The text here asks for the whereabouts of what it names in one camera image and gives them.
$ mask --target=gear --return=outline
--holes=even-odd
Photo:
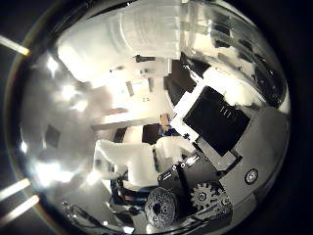
[[[218,200],[215,189],[208,183],[198,184],[191,195],[193,206],[198,210],[209,208]]]

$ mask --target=black panel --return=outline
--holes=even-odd
[[[119,128],[119,129],[116,131],[116,134],[115,134],[114,139],[113,139],[113,142],[114,142],[114,143],[121,143],[121,142],[123,142],[126,129],[127,129],[127,127],[125,127],[125,128]]]
[[[144,125],[143,129],[143,138],[142,141],[143,143],[148,143],[148,144],[155,144],[157,140],[161,136],[158,135],[158,124],[148,124]]]
[[[58,148],[60,135],[61,132],[49,124],[45,135],[46,143],[55,148]]]
[[[136,63],[146,62],[146,61],[155,61],[156,57],[143,57],[140,55],[135,56]]]
[[[225,102],[221,94],[207,86],[184,121],[223,156],[238,142],[249,118]]]

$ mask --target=metal gear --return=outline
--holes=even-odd
[[[193,206],[198,210],[209,208],[218,200],[216,190],[208,183],[198,184],[191,195]]]

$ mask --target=white robot part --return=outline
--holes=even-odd
[[[156,158],[160,170],[182,161],[195,148],[182,136],[161,137],[157,140]],[[159,172],[156,170],[153,147],[147,143],[113,143],[98,140],[95,147],[93,170],[102,179],[115,179],[128,170],[128,181],[132,186],[157,186]]]
[[[136,55],[178,60],[180,12],[179,0],[141,0],[93,17],[61,36],[59,58],[82,82],[96,80]]]

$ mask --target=screw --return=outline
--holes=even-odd
[[[256,169],[251,169],[247,174],[246,174],[246,184],[252,184],[256,181],[258,176],[258,172]]]
[[[204,194],[204,193],[199,193],[198,199],[199,199],[200,201],[204,201],[204,200],[206,199],[206,194]]]
[[[223,204],[224,206],[228,205],[229,203],[230,203],[229,198],[223,198],[222,204]]]

